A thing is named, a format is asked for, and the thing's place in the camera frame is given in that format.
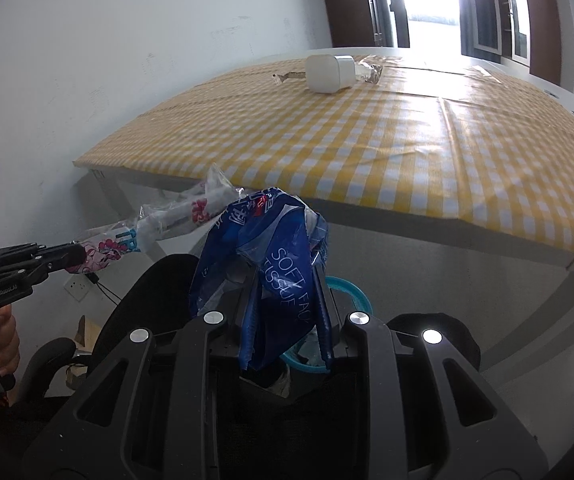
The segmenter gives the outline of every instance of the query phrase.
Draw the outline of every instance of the blue bucket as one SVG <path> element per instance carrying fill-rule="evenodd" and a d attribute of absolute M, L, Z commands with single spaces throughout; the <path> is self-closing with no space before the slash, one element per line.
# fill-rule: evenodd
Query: blue bucket
<path fill-rule="evenodd" d="M 327 276 L 326 283 L 329 288 L 333 290 L 340 290 L 341 292 L 346 292 L 352 297 L 353 306 L 356 310 L 360 312 L 365 312 L 366 314 L 373 314 L 373 309 L 369 298 L 366 297 L 365 293 L 362 292 L 356 285 L 352 282 L 348 282 L 342 278 L 336 278 L 335 276 Z M 308 374 L 328 374 L 329 370 L 324 366 L 312 366 L 301 363 L 296 357 L 300 347 L 303 345 L 305 338 L 298 341 L 294 346 L 287 350 L 280 358 L 286 362 L 290 367 L 295 368 L 301 372 L 306 372 Z"/>

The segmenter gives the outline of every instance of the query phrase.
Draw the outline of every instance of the hand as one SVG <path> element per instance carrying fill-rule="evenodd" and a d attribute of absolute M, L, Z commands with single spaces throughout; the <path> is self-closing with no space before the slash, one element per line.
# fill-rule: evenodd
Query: hand
<path fill-rule="evenodd" d="M 11 305 L 0 308 L 0 376 L 12 374 L 20 362 L 20 339 L 16 332 L 16 318 Z"/>

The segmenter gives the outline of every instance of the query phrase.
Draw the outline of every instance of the black cable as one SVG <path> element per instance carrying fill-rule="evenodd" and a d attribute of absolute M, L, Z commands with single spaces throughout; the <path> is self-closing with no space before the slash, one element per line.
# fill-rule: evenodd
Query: black cable
<path fill-rule="evenodd" d="M 98 286 L 98 289 L 100 290 L 100 292 L 102 292 L 102 293 L 107 297 L 107 299 L 108 299 L 109 301 L 111 301 L 115 306 L 118 306 L 118 303 L 116 303 L 116 302 L 114 301 L 114 299 L 113 299 L 109 294 L 107 294 L 107 293 L 104 291 L 104 289 L 103 289 L 98 283 L 96 283 L 96 285 Z"/>
<path fill-rule="evenodd" d="M 108 286 L 106 286 L 104 283 L 98 282 L 98 285 L 101 286 L 104 290 L 106 290 L 108 293 L 110 293 L 112 296 L 114 296 L 118 301 L 122 301 L 122 298 L 120 296 L 118 296 L 118 294 L 116 294 L 115 292 L 113 292 Z"/>

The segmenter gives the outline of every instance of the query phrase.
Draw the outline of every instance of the white plastic container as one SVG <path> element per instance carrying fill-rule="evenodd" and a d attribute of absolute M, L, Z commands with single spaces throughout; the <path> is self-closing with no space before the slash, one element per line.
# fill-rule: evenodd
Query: white plastic container
<path fill-rule="evenodd" d="M 305 75 L 312 92 L 334 94 L 356 82 L 356 64 L 351 56 L 315 54 L 305 61 Z"/>

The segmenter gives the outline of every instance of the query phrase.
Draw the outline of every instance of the black armrest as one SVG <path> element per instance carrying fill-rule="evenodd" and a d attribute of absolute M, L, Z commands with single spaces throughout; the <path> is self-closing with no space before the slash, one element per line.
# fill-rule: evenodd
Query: black armrest
<path fill-rule="evenodd" d="M 29 361 L 24 372 L 17 402 L 42 399 L 55 373 L 63 366 L 76 362 L 75 353 L 76 343 L 67 337 L 59 337 L 41 346 Z"/>

